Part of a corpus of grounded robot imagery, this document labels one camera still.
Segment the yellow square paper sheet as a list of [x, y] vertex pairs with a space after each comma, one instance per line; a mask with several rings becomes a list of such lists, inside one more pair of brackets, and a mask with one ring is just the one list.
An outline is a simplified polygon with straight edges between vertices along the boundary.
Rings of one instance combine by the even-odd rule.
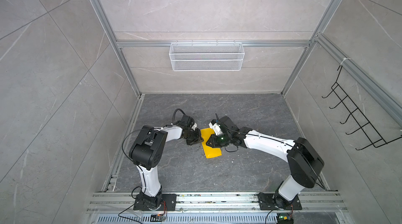
[[207, 141], [211, 136], [215, 135], [215, 132], [211, 128], [205, 128], [201, 130], [201, 136], [203, 138], [202, 147], [207, 159], [216, 158], [222, 155], [222, 151], [219, 148], [212, 148], [206, 145]]

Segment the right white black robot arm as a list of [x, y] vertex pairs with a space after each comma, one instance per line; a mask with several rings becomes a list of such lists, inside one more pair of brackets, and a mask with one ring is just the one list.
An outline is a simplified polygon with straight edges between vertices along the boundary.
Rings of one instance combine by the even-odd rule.
[[225, 148], [232, 144], [267, 153], [287, 163], [290, 175], [281, 182], [270, 199], [263, 200], [264, 203], [273, 204], [274, 209], [294, 205], [299, 193], [306, 188], [314, 188], [316, 185], [323, 187], [320, 173], [325, 163], [307, 139], [281, 139], [251, 128], [231, 129], [217, 123], [209, 127], [214, 133], [206, 145], [211, 148]]

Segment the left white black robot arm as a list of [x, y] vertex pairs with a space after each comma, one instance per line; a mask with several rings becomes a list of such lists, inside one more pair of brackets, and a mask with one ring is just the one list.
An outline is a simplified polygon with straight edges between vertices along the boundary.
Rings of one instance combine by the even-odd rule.
[[157, 209], [162, 204], [158, 164], [165, 144], [179, 139], [186, 140], [188, 145], [203, 142], [201, 131], [192, 117], [184, 115], [181, 120], [161, 128], [144, 125], [129, 150], [128, 156], [140, 173], [140, 199], [150, 209]]

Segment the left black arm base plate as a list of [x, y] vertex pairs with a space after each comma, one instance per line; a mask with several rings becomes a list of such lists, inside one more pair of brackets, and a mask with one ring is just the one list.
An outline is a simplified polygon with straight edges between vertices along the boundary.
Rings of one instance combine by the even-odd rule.
[[158, 193], [155, 197], [139, 194], [136, 197], [134, 210], [143, 211], [174, 211], [177, 204], [177, 194]]

